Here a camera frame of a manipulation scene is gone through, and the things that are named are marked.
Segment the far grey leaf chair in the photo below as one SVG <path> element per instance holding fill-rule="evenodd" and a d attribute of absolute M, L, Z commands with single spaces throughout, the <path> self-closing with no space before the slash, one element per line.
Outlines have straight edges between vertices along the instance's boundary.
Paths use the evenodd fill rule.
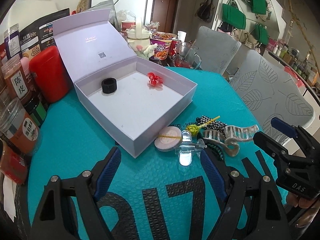
<path fill-rule="evenodd" d="M 227 33 L 201 26 L 195 46 L 198 47 L 197 54 L 202 60 L 200 68 L 222 75 L 240 49 L 241 43 Z"/>

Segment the red plastic propeller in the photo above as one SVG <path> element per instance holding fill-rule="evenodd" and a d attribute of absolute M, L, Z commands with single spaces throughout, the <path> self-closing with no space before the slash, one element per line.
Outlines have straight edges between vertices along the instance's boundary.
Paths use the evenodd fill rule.
<path fill-rule="evenodd" d="M 160 76 L 152 73 L 152 72 L 149 72 L 147 74 L 147 77 L 149 78 L 149 85 L 151 87 L 159 87 L 159 86 L 162 86 L 163 84 L 163 80 Z"/>

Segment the clear jar orange label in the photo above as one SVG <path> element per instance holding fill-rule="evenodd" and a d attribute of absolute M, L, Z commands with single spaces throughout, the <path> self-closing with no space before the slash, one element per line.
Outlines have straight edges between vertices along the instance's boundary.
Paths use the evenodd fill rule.
<path fill-rule="evenodd" d="M 23 154 L 31 155 L 39 139 L 39 128 L 22 106 L 14 98 L 1 113 L 1 132 Z"/>

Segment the orange peel spice jar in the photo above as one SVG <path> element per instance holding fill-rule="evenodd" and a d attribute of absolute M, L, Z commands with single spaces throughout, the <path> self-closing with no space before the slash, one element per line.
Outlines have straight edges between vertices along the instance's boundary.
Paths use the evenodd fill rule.
<path fill-rule="evenodd" d="M 25 105 L 31 99 L 32 92 L 23 71 L 20 56 L 17 54 L 9 59 L 1 66 L 1 71 L 10 97 L 18 98 L 21 104 Z"/>

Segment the lilac open gift box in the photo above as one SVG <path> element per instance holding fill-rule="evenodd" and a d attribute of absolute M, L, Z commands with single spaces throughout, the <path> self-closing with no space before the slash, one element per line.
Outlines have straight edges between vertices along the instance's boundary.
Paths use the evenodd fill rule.
<path fill-rule="evenodd" d="M 131 156 L 138 157 L 192 102 L 197 84 L 138 57 L 109 22 L 109 10 L 85 11 L 53 22 L 53 37 L 79 101 Z M 163 80 L 151 87 L 147 74 Z M 101 82 L 117 80 L 104 94 Z"/>

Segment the black banana hair clip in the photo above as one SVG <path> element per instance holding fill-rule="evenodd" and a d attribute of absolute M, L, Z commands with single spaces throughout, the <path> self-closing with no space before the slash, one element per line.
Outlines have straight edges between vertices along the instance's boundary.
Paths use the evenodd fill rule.
<path fill-rule="evenodd" d="M 224 153 L 223 153 L 222 149 L 217 144 L 214 144 L 214 143 L 210 142 L 209 140 L 206 140 L 203 138 L 198 138 L 197 143 L 206 145 L 207 148 L 209 150 L 211 150 L 211 152 L 217 158 L 218 161 L 225 163 Z"/>

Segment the grey leaf chair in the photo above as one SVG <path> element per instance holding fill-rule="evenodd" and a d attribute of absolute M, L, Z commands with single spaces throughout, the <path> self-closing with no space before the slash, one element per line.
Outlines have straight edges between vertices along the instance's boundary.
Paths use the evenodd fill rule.
<path fill-rule="evenodd" d="M 282 145 L 289 137 L 271 126 L 272 118 L 304 128 L 315 118 L 313 107 L 304 99 L 292 76 L 254 50 L 246 54 L 230 84 L 262 131 Z"/>
<path fill-rule="evenodd" d="M 240 49 L 241 43 L 227 33 L 201 26 L 195 46 L 198 47 L 197 54 L 202 60 L 200 68 L 222 75 Z"/>

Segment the pink round compact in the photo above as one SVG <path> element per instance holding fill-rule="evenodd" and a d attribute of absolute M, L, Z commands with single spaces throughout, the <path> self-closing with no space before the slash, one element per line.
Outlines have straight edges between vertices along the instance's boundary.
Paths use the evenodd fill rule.
<path fill-rule="evenodd" d="M 182 131 L 175 126 L 163 128 L 154 141 L 155 148 L 162 152 L 174 150 L 182 142 Z"/>

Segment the white cartoon dog pot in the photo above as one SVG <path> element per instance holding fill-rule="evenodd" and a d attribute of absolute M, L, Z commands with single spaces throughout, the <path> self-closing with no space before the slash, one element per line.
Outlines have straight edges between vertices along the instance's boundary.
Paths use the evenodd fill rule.
<path fill-rule="evenodd" d="M 126 33 L 129 46 L 139 57 L 147 60 L 153 57 L 158 44 L 151 43 L 150 31 L 147 26 L 142 25 L 141 22 L 136 22 L 135 25 L 126 29 Z"/>

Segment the green tote bag lower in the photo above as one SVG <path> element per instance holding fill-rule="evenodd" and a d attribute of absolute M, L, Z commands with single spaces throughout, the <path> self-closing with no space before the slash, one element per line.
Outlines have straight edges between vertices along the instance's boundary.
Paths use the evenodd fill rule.
<path fill-rule="evenodd" d="M 261 44 L 268 45 L 269 37 L 264 25 L 257 23 L 252 31 L 252 36 Z"/>

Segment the translucent beige claw clip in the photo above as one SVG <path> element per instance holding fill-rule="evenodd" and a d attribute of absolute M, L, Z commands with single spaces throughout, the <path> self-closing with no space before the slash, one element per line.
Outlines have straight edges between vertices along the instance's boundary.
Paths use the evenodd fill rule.
<path fill-rule="evenodd" d="M 230 157 L 235 157 L 239 151 L 239 142 L 252 141 L 255 133 L 259 131 L 258 125 L 249 127 L 226 126 L 224 134 L 214 130 L 207 129 L 203 133 L 203 139 L 221 147 Z"/>

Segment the green tote bag upper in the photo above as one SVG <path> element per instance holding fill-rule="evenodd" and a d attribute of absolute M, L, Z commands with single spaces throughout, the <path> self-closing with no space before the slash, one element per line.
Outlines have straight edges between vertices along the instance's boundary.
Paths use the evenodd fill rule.
<path fill-rule="evenodd" d="M 251 8 L 251 12 L 259 15 L 266 15 L 267 3 L 266 0 L 242 0 Z"/>

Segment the woven straw fan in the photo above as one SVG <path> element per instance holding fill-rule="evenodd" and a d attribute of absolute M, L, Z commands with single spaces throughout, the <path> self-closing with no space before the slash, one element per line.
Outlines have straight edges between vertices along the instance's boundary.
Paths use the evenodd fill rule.
<path fill-rule="evenodd" d="M 75 12 L 80 13 L 80 12 L 86 11 L 89 8 L 90 8 L 89 0 L 80 0 L 80 2 L 76 7 Z"/>

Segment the black foam hair roller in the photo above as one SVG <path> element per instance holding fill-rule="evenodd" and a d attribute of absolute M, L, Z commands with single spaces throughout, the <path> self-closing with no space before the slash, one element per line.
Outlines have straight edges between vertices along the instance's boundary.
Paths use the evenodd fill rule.
<path fill-rule="evenodd" d="M 117 90 L 117 80 L 113 77 L 106 78 L 101 82 L 101 88 L 104 94 L 112 94 Z"/>

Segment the purple label jar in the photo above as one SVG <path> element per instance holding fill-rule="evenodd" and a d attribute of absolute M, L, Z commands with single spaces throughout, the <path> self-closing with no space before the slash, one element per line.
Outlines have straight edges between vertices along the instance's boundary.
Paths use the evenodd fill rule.
<path fill-rule="evenodd" d="M 18 24 L 11 26 L 4 32 L 4 46 L 8 60 L 15 55 L 22 57 Z"/>

